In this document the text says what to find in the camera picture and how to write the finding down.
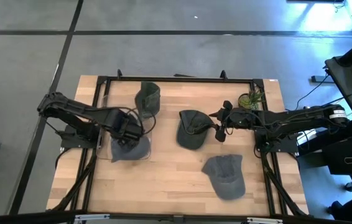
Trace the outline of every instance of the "concrete floor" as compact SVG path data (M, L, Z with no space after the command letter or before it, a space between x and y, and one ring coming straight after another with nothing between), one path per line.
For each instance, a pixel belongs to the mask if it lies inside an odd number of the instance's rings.
M0 0L0 29L68 30L76 0ZM281 30L350 31L352 0L335 12L332 3L238 0L90 0L77 30ZM0 215L6 212L38 114L65 36L0 36ZM324 60L345 53L352 37L275 37L208 35L74 36L58 91L72 98L80 75L171 76L279 79L286 108L323 75ZM321 105L340 97L337 87L322 85L300 105ZM56 127L63 125L51 121ZM54 174L60 138L46 128L21 212L44 211ZM301 170L310 214L331 218L323 208L346 202L352 193L340 185L345 176L328 169Z

